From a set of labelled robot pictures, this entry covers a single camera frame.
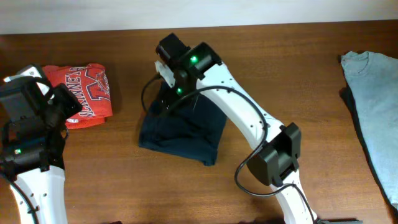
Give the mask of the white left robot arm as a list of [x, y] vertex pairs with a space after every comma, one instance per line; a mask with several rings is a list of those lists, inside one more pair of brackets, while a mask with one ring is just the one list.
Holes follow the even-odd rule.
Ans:
[[1, 130], [1, 177], [11, 187], [21, 223], [67, 223], [66, 121], [82, 105], [36, 64], [4, 79], [1, 105], [8, 115]]

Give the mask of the navy blue shorts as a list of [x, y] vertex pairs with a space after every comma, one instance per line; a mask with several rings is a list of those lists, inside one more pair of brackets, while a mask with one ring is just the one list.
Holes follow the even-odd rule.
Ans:
[[188, 100], [168, 116], [160, 116], [162, 110], [158, 99], [149, 106], [139, 147], [196, 160], [204, 166], [215, 165], [226, 115], [203, 95]]

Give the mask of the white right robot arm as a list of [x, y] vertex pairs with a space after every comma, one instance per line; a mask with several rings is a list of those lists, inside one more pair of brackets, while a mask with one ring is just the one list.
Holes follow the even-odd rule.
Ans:
[[[172, 91], [161, 115], [168, 116], [194, 96], [208, 98], [241, 131], [252, 149], [235, 171], [236, 185], [249, 195], [275, 196], [285, 223], [319, 223], [300, 181], [299, 127], [295, 123], [284, 125], [262, 109], [208, 44], [189, 47], [169, 34], [155, 51], [161, 59], [155, 63], [157, 71]], [[272, 191], [255, 194], [245, 188], [238, 179], [243, 167]]]

